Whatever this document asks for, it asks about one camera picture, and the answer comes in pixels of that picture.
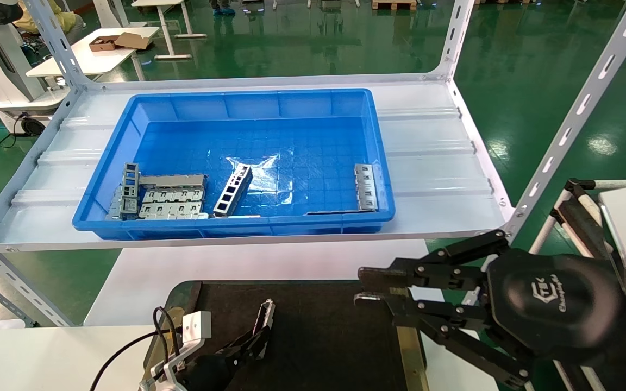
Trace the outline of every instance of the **wooden pallet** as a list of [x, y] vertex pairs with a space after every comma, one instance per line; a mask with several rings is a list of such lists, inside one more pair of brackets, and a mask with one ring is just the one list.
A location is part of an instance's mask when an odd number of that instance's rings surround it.
[[378, 4], [390, 4], [391, 10], [397, 10], [398, 4], [400, 5], [409, 5], [410, 10], [417, 9], [417, 0], [373, 0], [371, 2], [371, 8], [373, 10], [378, 9]]

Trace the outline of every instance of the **desk leg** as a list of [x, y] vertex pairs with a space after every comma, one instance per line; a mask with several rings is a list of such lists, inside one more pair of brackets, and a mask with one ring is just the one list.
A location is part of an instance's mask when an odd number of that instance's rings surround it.
[[187, 6], [185, 2], [181, 2], [180, 6], [183, 9], [183, 17], [185, 18], [185, 28], [187, 29], [187, 34], [176, 34], [176, 38], [206, 38], [206, 34], [193, 34], [192, 26], [190, 25], [190, 18], [187, 15]]
[[154, 59], [157, 60], [179, 60], [179, 59], [189, 59], [192, 57], [190, 54], [176, 54], [173, 51], [173, 44], [171, 42], [171, 35], [168, 32], [168, 26], [166, 25], [166, 18], [164, 17], [163, 7], [160, 5], [156, 6], [159, 10], [159, 19], [161, 20], [161, 29], [164, 31], [164, 37], [166, 37], [166, 46], [168, 47], [168, 55], [155, 55]]
[[137, 52], [132, 52], [132, 64], [134, 64], [134, 70], [137, 72], [139, 81], [146, 81], [144, 70], [141, 69], [141, 62], [139, 62], [139, 57], [137, 57]]

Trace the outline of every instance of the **green epoxy floor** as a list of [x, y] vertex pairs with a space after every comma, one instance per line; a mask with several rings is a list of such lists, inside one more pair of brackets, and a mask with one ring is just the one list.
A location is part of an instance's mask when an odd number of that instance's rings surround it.
[[[311, 74], [425, 72], [438, 63], [452, 2], [433, 0], [417, 12], [372, 11], [347, 0], [283, 0], [262, 15], [213, 17], [206, 0], [189, 0], [195, 32], [206, 40], [173, 40], [176, 52], [193, 59], [156, 62], [166, 54], [161, 37], [140, 59], [148, 80], [272, 77]], [[517, 202], [581, 85], [614, 29], [622, 0], [578, 3], [542, 0], [541, 5], [484, 4], [474, 8], [455, 80], [467, 101], [511, 202]], [[158, 26], [153, 10], [127, 6], [130, 20]], [[87, 32], [99, 27], [95, 12], [84, 15]], [[167, 13], [171, 33], [184, 32], [179, 8]], [[102, 81], [133, 81], [127, 60]], [[32, 141], [0, 148], [0, 190]], [[527, 247], [569, 176], [626, 179], [626, 62], [559, 168], [516, 245]], [[430, 241], [434, 247], [445, 241]], [[544, 253], [572, 252], [562, 233]], [[72, 321], [79, 323], [110, 272], [119, 250], [17, 253], [10, 259]], [[35, 319], [39, 314], [0, 278], [0, 290]], [[0, 309], [0, 319], [9, 318]], [[551, 378], [552, 369], [539, 376]]]

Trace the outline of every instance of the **white table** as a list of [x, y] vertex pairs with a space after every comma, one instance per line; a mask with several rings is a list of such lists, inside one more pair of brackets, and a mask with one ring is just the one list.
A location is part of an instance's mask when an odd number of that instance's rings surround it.
[[172, 5], [180, 4], [183, 10], [183, 17], [185, 18], [185, 27], [187, 34], [176, 34], [176, 38], [206, 38], [206, 34], [194, 34], [192, 32], [192, 25], [190, 25], [190, 18], [187, 15], [187, 7], [185, 6], [185, 0], [136, 0], [132, 3], [132, 7], [156, 7], [159, 9], [159, 19], [161, 20], [161, 28], [164, 30], [164, 37], [166, 37], [166, 46], [168, 47], [168, 55], [155, 55], [157, 60], [179, 60], [189, 59], [191, 54], [176, 54], [173, 50], [173, 44], [171, 42], [171, 35], [168, 32], [166, 25], [166, 18], [164, 17], [164, 7], [171, 7]]
[[[153, 330], [154, 326], [0, 330], [0, 391], [89, 391], [98, 370], [115, 351]], [[147, 338], [117, 357], [97, 391], [138, 389], [150, 342]]]
[[[147, 314], [165, 305], [171, 290], [184, 281], [355, 280], [361, 266], [387, 267], [395, 257], [418, 258], [427, 253], [422, 239], [127, 248], [117, 258], [84, 325], [149, 325]], [[413, 288], [412, 295], [443, 300], [439, 289]], [[497, 391], [491, 376], [427, 336], [422, 336], [422, 342], [431, 391]]]
[[[146, 80], [144, 78], [144, 72], [141, 69], [141, 63], [137, 58], [137, 49], [132, 48], [120, 48], [115, 50], [109, 50], [107, 52], [92, 52], [89, 44], [93, 42], [97, 37], [101, 35], [120, 35], [122, 33], [138, 34], [142, 37], [152, 37], [159, 32], [158, 27], [124, 27], [120, 29], [97, 29], [90, 33], [79, 42], [72, 45], [72, 52], [79, 61], [79, 66], [82, 72], [86, 75], [98, 75], [106, 74], [115, 69], [117, 65], [121, 64], [127, 57], [132, 58], [132, 64], [134, 64], [134, 70], [137, 72], [139, 81]], [[28, 77], [47, 77], [47, 76], [60, 76], [62, 71], [59, 69], [59, 64], [54, 58], [46, 60], [42, 64], [34, 67], [26, 72]]]

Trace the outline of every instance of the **black work mat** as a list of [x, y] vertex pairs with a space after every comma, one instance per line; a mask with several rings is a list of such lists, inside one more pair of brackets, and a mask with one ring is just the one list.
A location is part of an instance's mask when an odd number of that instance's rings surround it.
[[213, 354], [252, 329], [259, 305], [276, 306], [265, 357], [241, 368], [228, 391], [405, 391], [389, 317], [354, 306], [358, 283], [204, 283], [196, 308], [211, 311]]

